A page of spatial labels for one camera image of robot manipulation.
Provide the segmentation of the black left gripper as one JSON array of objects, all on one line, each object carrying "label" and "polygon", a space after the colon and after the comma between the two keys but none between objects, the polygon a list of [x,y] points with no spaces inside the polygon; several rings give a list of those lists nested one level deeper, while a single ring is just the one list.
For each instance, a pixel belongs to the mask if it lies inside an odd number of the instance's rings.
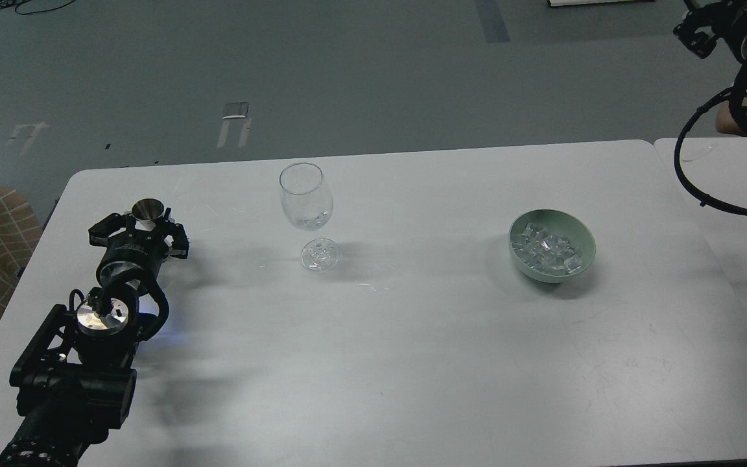
[{"label": "black left gripper", "polygon": [[130,213],[110,213],[89,228],[89,245],[106,249],[96,269],[99,284],[106,285],[131,269],[149,272],[156,279],[167,257],[189,257],[189,237],[182,224],[168,218],[153,222],[152,231],[120,232],[134,227],[134,217]]}]

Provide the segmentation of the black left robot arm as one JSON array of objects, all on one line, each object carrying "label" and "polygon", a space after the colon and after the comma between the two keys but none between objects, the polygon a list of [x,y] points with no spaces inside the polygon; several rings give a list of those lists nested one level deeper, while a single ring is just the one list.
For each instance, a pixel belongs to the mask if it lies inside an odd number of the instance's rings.
[{"label": "black left robot arm", "polygon": [[189,256],[184,226],[157,199],[111,213],[88,230],[104,249],[89,292],[71,290],[54,305],[12,367],[23,422],[0,453],[0,466],[77,466],[130,413],[139,344],[169,318],[158,272]]}]

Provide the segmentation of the person forearm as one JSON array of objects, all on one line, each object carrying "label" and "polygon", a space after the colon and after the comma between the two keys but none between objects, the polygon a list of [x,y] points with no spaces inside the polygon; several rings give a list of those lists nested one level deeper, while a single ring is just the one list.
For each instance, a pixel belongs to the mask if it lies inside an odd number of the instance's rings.
[{"label": "person forearm", "polygon": [[747,131],[742,129],[730,114],[729,101],[724,101],[718,106],[715,116],[715,130],[723,135],[747,137]]}]

